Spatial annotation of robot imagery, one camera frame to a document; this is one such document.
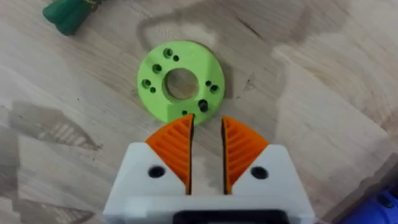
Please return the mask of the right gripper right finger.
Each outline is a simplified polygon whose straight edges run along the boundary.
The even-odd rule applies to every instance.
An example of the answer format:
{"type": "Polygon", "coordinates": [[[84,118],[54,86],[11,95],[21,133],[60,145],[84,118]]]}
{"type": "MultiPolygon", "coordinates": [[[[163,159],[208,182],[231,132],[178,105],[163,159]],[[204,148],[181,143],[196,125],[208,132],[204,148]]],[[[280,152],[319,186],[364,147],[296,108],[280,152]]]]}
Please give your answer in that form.
{"type": "Polygon", "coordinates": [[[232,208],[282,210],[289,218],[315,212],[288,150],[238,120],[222,117],[224,194],[232,208]]]}

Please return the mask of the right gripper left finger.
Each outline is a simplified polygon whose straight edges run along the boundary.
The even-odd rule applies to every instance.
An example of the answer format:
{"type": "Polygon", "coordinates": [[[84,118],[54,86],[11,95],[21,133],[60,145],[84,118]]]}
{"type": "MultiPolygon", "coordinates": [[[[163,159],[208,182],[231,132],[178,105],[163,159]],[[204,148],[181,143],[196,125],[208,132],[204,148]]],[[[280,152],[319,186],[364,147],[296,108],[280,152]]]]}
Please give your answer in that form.
{"type": "Polygon", "coordinates": [[[121,216],[135,197],[192,193],[193,119],[182,116],[128,146],[103,215],[121,216]]]}

